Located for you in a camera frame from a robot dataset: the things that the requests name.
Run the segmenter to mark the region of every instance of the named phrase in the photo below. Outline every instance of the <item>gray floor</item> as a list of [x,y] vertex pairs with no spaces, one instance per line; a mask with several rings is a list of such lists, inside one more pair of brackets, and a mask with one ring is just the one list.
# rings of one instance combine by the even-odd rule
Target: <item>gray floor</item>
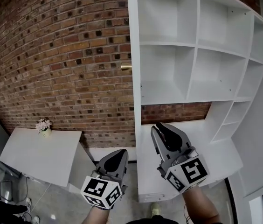
[[[128,165],[125,183],[129,187],[122,200],[117,201],[114,209],[111,211],[109,224],[125,224],[129,221],[149,216],[150,203],[137,202],[136,164]],[[32,208],[48,185],[48,183],[43,184],[28,180],[28,196],[32,199]],[[203,190],[217,207],[222,222],[224,224],[232,224],[231,205],[225,183],[221,182],[211,189],[205,187]],[[20,181],[19,191],[20,198],[23,198],[26,194],[25,178],[22,178]],[[182,195],[169,201],[160,202],[161,215],[180,224],[186,223],[183,216],[184,204]],[[41,219],[41,224],[80,224],[87,216],[89,210],[90,206],[81,195],[69,193],[63,188],[52,184],[31,214],[32,216],[38,215]]]

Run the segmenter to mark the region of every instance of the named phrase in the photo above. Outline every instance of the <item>shoe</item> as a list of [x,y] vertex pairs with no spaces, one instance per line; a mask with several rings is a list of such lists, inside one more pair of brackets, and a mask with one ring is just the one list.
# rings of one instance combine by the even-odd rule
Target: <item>shoe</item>
[[29,197],[26,198],[26,206],[27,206],[27,213],[31,212],[31,199]]
[[39,219],[38,216],[35,216],[35,217],[32,219],[32,221],[31,221],[32,224],[39,224],[39,222],[40,222],[40,219]]
[[160,215],[160,206],[158,203],[153,203],[151,205],[151,217],[155,216],[155,215]]

